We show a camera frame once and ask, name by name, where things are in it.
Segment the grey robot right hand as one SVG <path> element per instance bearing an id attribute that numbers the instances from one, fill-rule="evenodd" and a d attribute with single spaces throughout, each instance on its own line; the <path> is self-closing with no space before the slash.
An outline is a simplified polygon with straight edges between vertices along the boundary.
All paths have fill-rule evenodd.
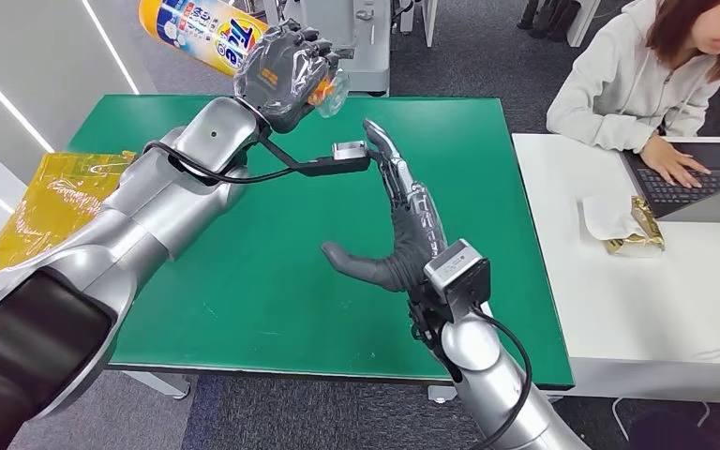
<path id="1" fill-rule="evenodd" d="M 321 250 L 345 276 L 389 292 L 411 291 L 426 279 L 426 265 L 447 248 L 443 225 L 427 186 L 414 178 L 391 136 L 369 119 L 363 127 L 376 147 L 371 157 L 377 162 L 390 202 L 392 252 L 380 259 L 359 257 L 329 241 L 322 243 Z"/>

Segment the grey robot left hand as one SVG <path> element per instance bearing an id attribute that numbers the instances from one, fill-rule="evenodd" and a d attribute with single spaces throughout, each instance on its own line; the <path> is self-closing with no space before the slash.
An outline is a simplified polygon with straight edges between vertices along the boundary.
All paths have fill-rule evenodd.
<path id="1" fill-rule="evenodd" d="M 312 27 L 289 19 L 269 27 L 234 76 L 234 93 L 276 133 L 288 133 L 313 111 L 338 113 L 349 77 L 332 43 Z"/>

